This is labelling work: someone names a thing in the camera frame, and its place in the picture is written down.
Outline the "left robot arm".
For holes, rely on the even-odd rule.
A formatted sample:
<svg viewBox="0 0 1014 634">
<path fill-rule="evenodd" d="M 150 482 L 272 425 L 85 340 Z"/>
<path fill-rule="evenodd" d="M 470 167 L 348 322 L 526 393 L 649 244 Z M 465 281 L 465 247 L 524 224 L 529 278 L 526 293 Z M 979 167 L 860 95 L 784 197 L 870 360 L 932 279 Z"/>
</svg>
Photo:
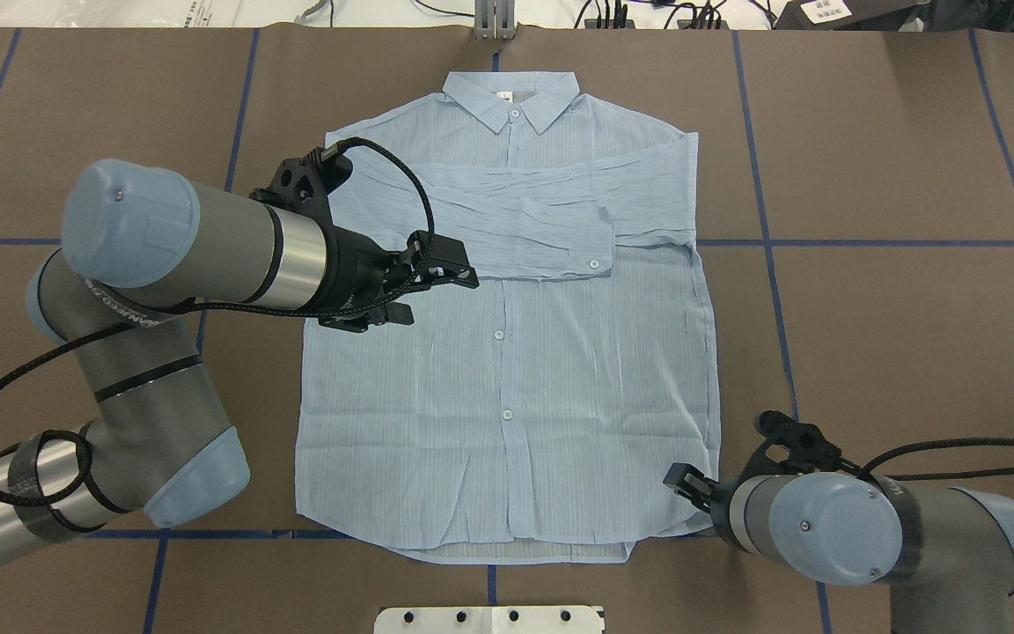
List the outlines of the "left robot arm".
<svg viewBox="0 0 1014 634">
<path fill-rule="evenodd" d="M 81 173 L 61 245 L 26 289 L 55 349 L 5 374 L 0 394 L 73 353 L 99 417 L 0 451 L 0 566 L 136 511 L 180 526 L 246 488 L 248 459 L 186 316 L 313 318 L 362 333 L 412 324 L 405 294 L 478 285 L 463 242 L 431 227 L 386 250 L 335 225 L 327 198 L 351 172 L 317 149 L 247 196 L 116 159 Z"/>
</svg>

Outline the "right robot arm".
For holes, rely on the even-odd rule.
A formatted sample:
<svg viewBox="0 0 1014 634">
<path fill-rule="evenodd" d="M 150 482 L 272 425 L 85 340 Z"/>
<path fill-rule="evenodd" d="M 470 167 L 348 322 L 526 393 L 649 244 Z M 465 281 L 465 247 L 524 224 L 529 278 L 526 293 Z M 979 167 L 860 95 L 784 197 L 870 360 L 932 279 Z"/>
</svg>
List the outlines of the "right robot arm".
<svg viewBox="0 0 1014 634">
<path fill-rule="evenodd" d="M 712 481 L 673 464 L 664 485 L 735 549 L 829 586 L 888 586 L 893 633 L 1007 633 L 1014 500 L 835 472 Z"/>
</svg>

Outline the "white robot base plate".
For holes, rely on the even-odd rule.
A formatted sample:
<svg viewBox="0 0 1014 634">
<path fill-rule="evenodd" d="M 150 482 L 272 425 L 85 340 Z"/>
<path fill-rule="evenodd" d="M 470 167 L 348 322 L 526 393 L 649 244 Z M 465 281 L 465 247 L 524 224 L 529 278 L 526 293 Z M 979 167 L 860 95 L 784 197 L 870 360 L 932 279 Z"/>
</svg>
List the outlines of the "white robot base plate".
<svg viewBox="0 0 1014 634">
<path fill-rule="evenodd" d="M 605 633 L 602 607 L 523 605 L 386 608 L 374 633 Z"/>
</svg>

